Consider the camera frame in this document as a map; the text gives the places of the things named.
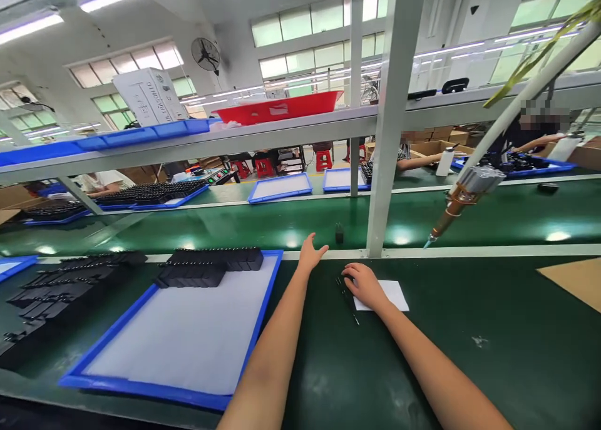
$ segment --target stack of black parts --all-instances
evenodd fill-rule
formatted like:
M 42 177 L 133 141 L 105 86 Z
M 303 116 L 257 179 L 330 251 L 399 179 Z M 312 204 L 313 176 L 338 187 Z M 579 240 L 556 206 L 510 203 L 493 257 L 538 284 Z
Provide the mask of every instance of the stack of black parts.
M 361 164 L 361 176 L 363 177 L 363 181 L 365 184 L 371 184 L 371 178 L 374 175 L 374 162 L 368 161 L 366 163 Z
M 155 283 L 167 287 L 217 287 L 226 272 L 259 270 L 263 253 L 257 247 L 177 250 Z
M 86 211 L 86 208 L 80 203 L 64 203 L 44 208 L 31 207 L 23 210 L 25 218 L 33 219 L 37 222 L 60 221 Z
M 145 261 L 141 252 L 110 253 L 63 260 L 53 270 L 38 272 L 7 300 L 22 309 L 24 327 L 0 339 L 0 368 L 16 369 L 107 291 L 130 278 L 133 266 Z
M 174 198 L 185 198 L 201 189 L 207 182 L 194 180 L 181 183 L 157 183 L 132 186 L 96 199 L 99 205 L 162 205 Z

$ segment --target white metal shelf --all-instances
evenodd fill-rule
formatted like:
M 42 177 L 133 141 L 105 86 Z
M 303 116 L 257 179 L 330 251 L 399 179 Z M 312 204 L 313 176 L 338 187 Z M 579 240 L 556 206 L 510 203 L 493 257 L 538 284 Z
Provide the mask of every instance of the white metal shelf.
M 522 88 L 522 84 L 516 85 L 511 96 L 490 109 L 484 109 L 482 105 L 499 87 L 407 102 L 404 127 L 420 130 L 495 120 Z M 601 106 L 601 73 L 583 73 L 561 78 L 556 83 L 553 101 L 554 106 L 571 110 Z M 45 180 L 116 168 L 368 136 L 376 132 L 377 114 L 377 105 L 347 108 L 332 113 L 4 166 L 0 168 L 0 183 Z

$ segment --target hand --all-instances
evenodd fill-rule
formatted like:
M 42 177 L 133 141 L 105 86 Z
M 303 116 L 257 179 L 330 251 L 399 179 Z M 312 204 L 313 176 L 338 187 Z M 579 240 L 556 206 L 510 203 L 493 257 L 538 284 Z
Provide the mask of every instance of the hand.
M 313 239 L 315 233 L 311 233 L 302 243 L 300 248 L 299 266 L 298 269 L 304 269 L 308 272 L 313 270 L 317 263 L 319 263 L 321 257 L 327 252 L 329 247 L 324 245 L 319 250 L 313 248 Z
M 390 303 L 384 293 L 374 272 L 364 264 L 350 263 L 342 271 L 343 275 L 350 275 L 355 279 L 353 283 L 349 278 L 344 277 L 344 283 L 364 305 L 379 312 L 386 304 Z

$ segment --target workbench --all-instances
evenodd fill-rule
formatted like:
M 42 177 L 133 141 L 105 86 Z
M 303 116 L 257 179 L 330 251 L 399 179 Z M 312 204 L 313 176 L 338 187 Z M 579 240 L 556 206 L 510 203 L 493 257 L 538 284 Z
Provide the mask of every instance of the workbench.
M 535 269 L 584 257 L 361 260 L 399 280 L 408 317 L 454 361 L 516 429 L 591 429 L 598 420 L 601 315 Z M 334 283 L 347 260 L 324 260 L 311 275 L 283 429 L 439 429 L 421 389 L 379 319 L 358 327 Z M 264 324 L 295 269 L 282 262 Z M 5 300 L 35 271 L 0 284 L 0 330 L 20 325 Z M 0 395 L 191 429 L 220 414 L 134 396 L 56 385 L 145 291 L 147 264 L 73 329 L 17 373 L 0 371 Z

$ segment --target black plastic part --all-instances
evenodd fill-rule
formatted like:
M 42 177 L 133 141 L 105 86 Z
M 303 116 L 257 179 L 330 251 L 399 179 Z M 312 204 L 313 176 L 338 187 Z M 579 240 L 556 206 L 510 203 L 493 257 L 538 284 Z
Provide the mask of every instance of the black plastic part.
M 554 194 L 559 189 L 559 186 L 556 183 L 540 183 L 537 186 L 537 189 L 542 193 L 546 194 Z

